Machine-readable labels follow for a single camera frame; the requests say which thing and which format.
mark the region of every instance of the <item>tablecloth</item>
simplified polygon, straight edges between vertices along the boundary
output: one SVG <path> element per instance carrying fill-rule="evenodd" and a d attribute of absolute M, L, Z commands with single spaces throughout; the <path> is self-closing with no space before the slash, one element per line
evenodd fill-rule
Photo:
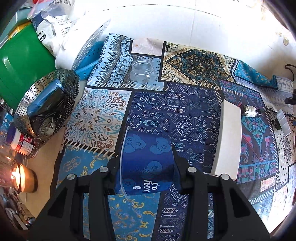
<path fill-rule="evenodd" d="M 139 58 L 158 59 L 157 90 L 151 89 L 158 84 L 129 82 L 131 63 Z M 295 117 L 293 106 L 284 103 L 291 96 L 290 80 L 278 76 L 269 80 L 240 60 L 160 40 L 109 34 L 67 124 L 57 183 L 69 173 L 90 175 L 105 166 L 120 152 L 128 125 L 169 137 L 190 166 L 209 174 L 222 101 L 248 104 L 263 114 L 242 118 L 237 184 L 271 232 L 290 211 L 296 188 Z M 280 108 L 292 129 L 286 137 L 271 124 Z M 84 198 L 84 236 L 89 238 L 87 195 Z M 120 192 L 108 199 L 117 240 L 180 240 L 188 197 L 174 185 L 161 193 L 126 199 Z M 211 194 L 208 213 L 211 238 Z"/>

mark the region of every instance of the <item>blue paper cup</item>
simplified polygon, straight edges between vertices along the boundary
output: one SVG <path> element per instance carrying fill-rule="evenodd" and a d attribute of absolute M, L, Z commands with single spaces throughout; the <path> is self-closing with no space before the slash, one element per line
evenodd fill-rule
<path fill-rule="evenodd" d="M 119 176 L 126 198 L 168 190 L 174 176 L 170 139 L 128 127 L 121 150 Z"/>

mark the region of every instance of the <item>jar mouth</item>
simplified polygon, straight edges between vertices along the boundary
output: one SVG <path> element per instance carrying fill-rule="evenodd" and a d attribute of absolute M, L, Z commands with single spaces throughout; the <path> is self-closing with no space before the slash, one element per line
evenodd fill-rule
<path fill-rule="evenodd" d="M 154 70 L 154 66 L 152 61 L 143 59 L 134 61 L 131 69 L 135 74 L 150 74 Z"/>

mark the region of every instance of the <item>blue plastic wrapper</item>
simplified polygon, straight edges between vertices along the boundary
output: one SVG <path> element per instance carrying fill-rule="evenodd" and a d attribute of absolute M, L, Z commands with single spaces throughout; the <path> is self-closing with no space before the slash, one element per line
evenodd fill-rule
<path fill-rule="evenodd" d="M 27 107 L 28 116 L 34 116 L 35 113 L 43 106 L 45 101 L 57 89 L 64 90 L 61 82 L 58 79 L 53 80 L 49 85 L 37 96 L 37 98 Z"/>
<path fill-rule="evenodd" d="M 170 139 L 129 130 L 123 144 L 121 171 L 127 195 L 168 190 L 174 176 Z"/>

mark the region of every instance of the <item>yellow package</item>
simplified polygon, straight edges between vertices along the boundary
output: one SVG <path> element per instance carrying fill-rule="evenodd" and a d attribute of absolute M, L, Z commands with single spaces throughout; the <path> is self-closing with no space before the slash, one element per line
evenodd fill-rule
<path fill-rule="evenodd" d="M 9 39 L 11 39 L 13 36 L 15 36 L 17 33 L 19 33 L 22 29 L 24 29 L 25 26 L 28 26 L 29 24 L 31 24 L 31 22 L 26 22 L 26 23 L 23 23 L 19 26 L 17 26 L 13 31 L 12 33 L 9 35 Z"/>

